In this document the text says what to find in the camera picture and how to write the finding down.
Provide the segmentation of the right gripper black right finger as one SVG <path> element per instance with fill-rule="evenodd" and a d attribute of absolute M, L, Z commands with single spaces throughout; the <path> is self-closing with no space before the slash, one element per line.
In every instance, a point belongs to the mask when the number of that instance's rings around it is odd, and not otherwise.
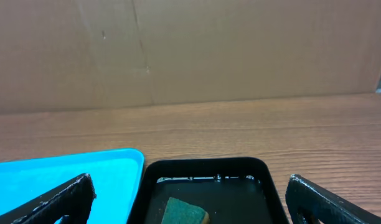
<path fill-rule="evenodd" d="M 381 217 L 298 174 L 289 178 L 285 199 L 293 223 L 381 223 Z"/>

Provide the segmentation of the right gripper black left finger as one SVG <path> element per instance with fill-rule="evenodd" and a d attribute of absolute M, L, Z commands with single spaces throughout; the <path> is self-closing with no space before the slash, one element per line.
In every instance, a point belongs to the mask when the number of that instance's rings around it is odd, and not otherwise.
<path fill-rule="evenodd" d="M 95 199 L 92 178 L 83 173 L 0 215 L 0 223 L 86 224 Z"/>

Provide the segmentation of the yellow green sponge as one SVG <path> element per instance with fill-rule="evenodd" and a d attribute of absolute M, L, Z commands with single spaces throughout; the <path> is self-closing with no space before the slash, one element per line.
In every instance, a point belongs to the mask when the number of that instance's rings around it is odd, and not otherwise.
<path fill-rule="evenodd" d="M 174 197 L 167 201 L 161 224 L 209 224 L 209 214 L 201 207 Z"/>

